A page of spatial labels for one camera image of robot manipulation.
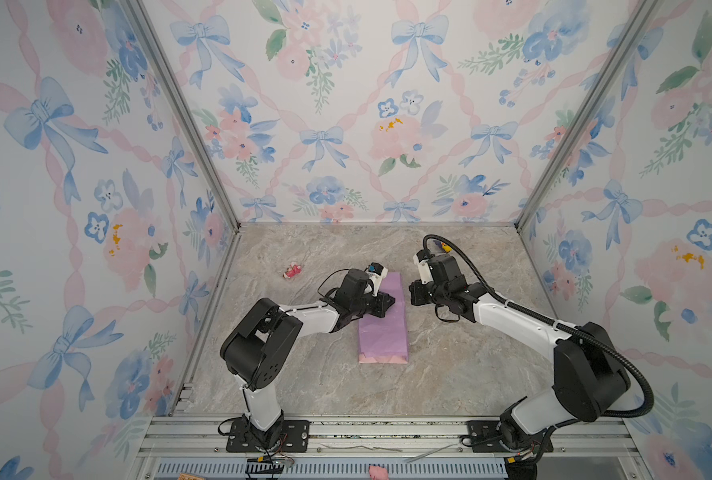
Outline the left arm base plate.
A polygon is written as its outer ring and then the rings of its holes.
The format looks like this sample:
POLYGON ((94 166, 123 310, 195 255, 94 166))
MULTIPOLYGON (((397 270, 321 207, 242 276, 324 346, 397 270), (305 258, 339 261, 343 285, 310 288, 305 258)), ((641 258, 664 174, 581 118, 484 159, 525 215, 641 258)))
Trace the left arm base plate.
POLYGON ((226 437, 229 453, 305 453, 308 449, 310 422, 279 418, 267 431, 261 431, 248 419, 230 421, 230 429, 218 433, 226 437))

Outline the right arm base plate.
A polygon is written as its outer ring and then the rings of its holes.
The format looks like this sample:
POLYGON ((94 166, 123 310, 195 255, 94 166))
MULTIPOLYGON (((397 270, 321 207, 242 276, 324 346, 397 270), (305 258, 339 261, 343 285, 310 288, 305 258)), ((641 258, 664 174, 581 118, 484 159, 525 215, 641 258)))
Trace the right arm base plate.
POLYGON ((500 420, 471 420, 466 423, 467 434, 461 437, 464 446, 475 453, 552 453, 551 439, 543 441, 546 430, 527 434, 517 426, 500 420))

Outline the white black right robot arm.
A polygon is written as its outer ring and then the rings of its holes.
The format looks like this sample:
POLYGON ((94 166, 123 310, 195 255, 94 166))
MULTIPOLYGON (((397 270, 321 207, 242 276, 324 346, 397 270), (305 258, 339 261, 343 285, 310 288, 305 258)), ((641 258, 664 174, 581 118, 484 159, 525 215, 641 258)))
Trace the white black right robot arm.
POLYGON ((631 387, 608 334, 592 322, 580 326, 578 334, 565 332, 515 302, 493 297, 479 283, 452 290, 446 284, 416 280, 409 292, 414 306, 445 308, 454 320, 494 328, 550 361, 551 387, 516 401, 499 417, 494 437, 506 450, 525 450, 552 427, 597 420, 631 387))

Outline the pink purple wrapping paper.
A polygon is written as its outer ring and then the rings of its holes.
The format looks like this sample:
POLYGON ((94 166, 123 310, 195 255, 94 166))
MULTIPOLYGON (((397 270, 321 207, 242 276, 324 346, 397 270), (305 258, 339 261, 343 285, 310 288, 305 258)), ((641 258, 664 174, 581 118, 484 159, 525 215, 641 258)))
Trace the pink purple wrapping paper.
POLYGON ((398 272, 389 273, 380 292, 395 299, 384 318, 367 315, 358 322, 358 361, 361 364, 407 364, 409 338, 403 282, 398 272))

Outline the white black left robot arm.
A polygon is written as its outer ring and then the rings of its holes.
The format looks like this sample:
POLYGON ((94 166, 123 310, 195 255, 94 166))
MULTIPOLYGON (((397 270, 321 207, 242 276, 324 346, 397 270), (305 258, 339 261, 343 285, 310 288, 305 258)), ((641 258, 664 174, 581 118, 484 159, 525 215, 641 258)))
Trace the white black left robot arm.
POLYGON ((276 378, 296 341, 338 332, 368 315, 382 319, 395 303, 396 299, 385 292, 348 297, 337 289, 307 305, 258 300, 220 348, 220 357, 238 384, 245 408, 225 433, 226 450, 275 453, 290 448, 304 452, 307 441, 302 433, 310 423, 287 420, 276 392, 276 378))

